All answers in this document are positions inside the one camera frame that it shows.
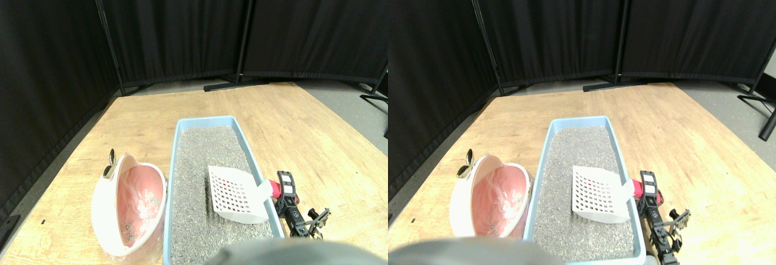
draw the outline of wooden tabletop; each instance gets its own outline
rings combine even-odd
[[[392,224],[389,249],[452,236],[450,195],[468,149],[535,175],[549,122],[592,115],[612,121],[629,176],[655,173],[663,218],[690,209],[679,262],[776,263],[776,173],[670,83],[493,99]]]
[[[216,115],[238,119],[264,177],[275,179],[278,170],[294,175],[302,212],[332,211],[322,229],[327,240],[387,257],[387,157],[296,84],[273,83],[117,98],[38,201],[0,264],[107,263],[90,207],[110,149],[169,175],[177,121]]]

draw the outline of white litter scoop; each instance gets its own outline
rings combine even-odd
[[[250,173],[219,166],[207,168],[214,212],[243,224],[258,224],[269,219],[264,208],[264,201],[272,196],[269,180],[256,186]]]
[[[629,221],[626,202],[633,197],[633,184],[620,183],[620,176],[601,168],[574,166],[571,210],[592,221],[618,224]]]

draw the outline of black backdrop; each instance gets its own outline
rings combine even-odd
[[[614,74],[624,0],[478,1],[503,87]],[[471,0],[391,3],[389,199],[496,85]],[[753,84],[776,41],[776,0],[629,7],[623,76]]]
[[[235,73],[247,0],[102,0],[124,87]]]
[[[479,0],[502,86],[613,74],[621,0]]]
[[[471,0],[390,0],[388,196],[495,90]]]
[[[628,76],[754,83],[776,38],[776,0],[633,0]]]
[[[116,92],[95,0],[0,0],[0,221]]]
[[[386,0],[257,0],[245,75],[375,83],[387,60]]]

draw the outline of gray floor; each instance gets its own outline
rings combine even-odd
[[[576,79],[535,84],[532,87],[520,90],[511,96],[523,96],[542,93],[555,93],[564,91],[582,90],[585,85],[605,83],[600,79]],[[723,85],[718,82],[685,80],[675,82],[684,93],[706,108],[715,118],[725,124],[735,135],[737,135],[757,156],[762,158],[774,171],[776,171],[776,135],[770,141],[763,141],[757,138],[760,129],[765,125],[765,121],[771,115],[760,102],[751,102],[745,104],[737,98],[742,94],[740,90]],[[480,112],[469,115],[463,123],[455,129],[449,137],[441,143],[439,148],[434,151],[415,175],[410,177],[407,184],[391,199],[388,204],[388,212],[393,214],[391,221],[401,213],[401,210],[407,206],[407,202],[415,195],[415,192],[421,187],[425,179],[432,173],[441,157],[447,153],[453,143],[460,138],[463,132],[471,126],[474,119]]]
[[[131,96],[202,90],[202,87],[205,85],[223,82],[225,81],[221,79],[193,79],[160,83],[152,85],[144,90],[139,90]],[[360,98],[360,95],[364,94],[363,92],[337,81],[308,79],[297,81],[296,84],[332,109],[333,112],[337,113],[340,118],[354,127],[356,131],[360,132],[363,137],[367,138],[377,147],[377,149],[382,151],[383,154],[386,156],[388,155],[388,139],[383,137],[383,133],[388,126],[388,105],[385,102],[371,101],[373,104],[369,104],[369,102]],[[68,143],[55,160],[53,160],[47,170],[44,171],[41,178],[38,179],[30,191],[27,192],[27,195],[24,196],[22,201],[12,212],[12,215],[21,215],[22,220],[27,218],[27,215],[30,214],[30,211],[37,201],[41,199],[44,191],[48,188],[49,184],[51,184],[51,181],[53,181],[56,174],[59,173],[59,170],[62,168],[65,161],[67,161],[67,158],[70,157],[70,154],[72,154],[81,140],[83,140],[83,138],[86,137],[86,134],[88,134],[92,127],[95,126],[97,120],[102,117],[103,113],[105,113],[105,110],[100,110],[100,112],[92,117],[81,131],[75,135],[70,143]],[[0,258],[2,258],[3,254],[5,254],[5,248],[0,252]]]

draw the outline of litter box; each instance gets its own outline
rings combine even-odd
[[[183,131],[190,129],[191,127],[215,127],[215,126],[227,126],[232,127],[235,131],[240,147],[242,148],[245,156],[247,157],[247,165],[250,166],[250,173],[253,175],[256,185],[261,184],[264,181],[264,177],[261,176],[261,171],[258,170],[256,159],[253,156],[253,152],[250,151],[250,146],[247,145],[245,134],[240,129],[240,124],[235,117],[230,115],[224,115],[219,117],[210,118],[184,118],[178,121],[178,125],[175,127],[175,140],[172,142],[172,158],[170,159],[170,179],[167,180],[167,209],[164,212],[164,255],[163,260],[165,265],[172,265],[170,258],[170,237],[172,235],[171,224],[172,219],[175,217],[175,212],[172,210],[172,198],[175,196],[175,186],[172,179],[175,178],[175,152],[178,151],[178,138],[180,138]],[[269,216],[269,226],[272,229],[272,235],[275,238],[285,238],[283,234],[283,228],[280,226],[280,219],[278,213],[275,210],[275,205],[272,203],[272,199],[264,201],[264,208],[267,210]]]
[[[534,187],[531,195],[531,202],[529,203],[529,217],[526,221],[526,231],[523,233],[523,239],[530,241],[533,237],[534,222],[536,218],[536,201],[541,192],[541,177],[543,173],[541,171],[545,165],[545,157],[549,152],[549,146],[552,143],[552,138],[555,133],[563,129],[563,127],[590,127],[590,126],[603,126],[607,132],[609,132],[609,140],[612,143],[612,147],[615,149],[615,157],[617,159],[617,166],[620,171],[620,180],[622,183],[630,181],[628,177],[628,170],[623,163],[623,153],[620,151],[620,146],[617,143],[617,137],[615,131],[612,129],[612,122],[606,116],[594,116],[585,118],[559,118],[549,123],[549,130],[547,131],[547,138],[544,140],[544,148],[541,149],[541,158],[538,161],[538,170],[536,170],[536,177],[534,180]],[[628,264],[628,265],[643,265],[646,262],[646,248],[644,246],[644,235],[641,232],[641,218],[638,217],[637,207],[635,207],[635,199],[630,198],[628,200],[628,212],[630,215],[631,228],[633,230],[633,257],[623,259],[612,260],[594,260],[585,262],[568,263],[573,265],[614,265],[614,264]]]

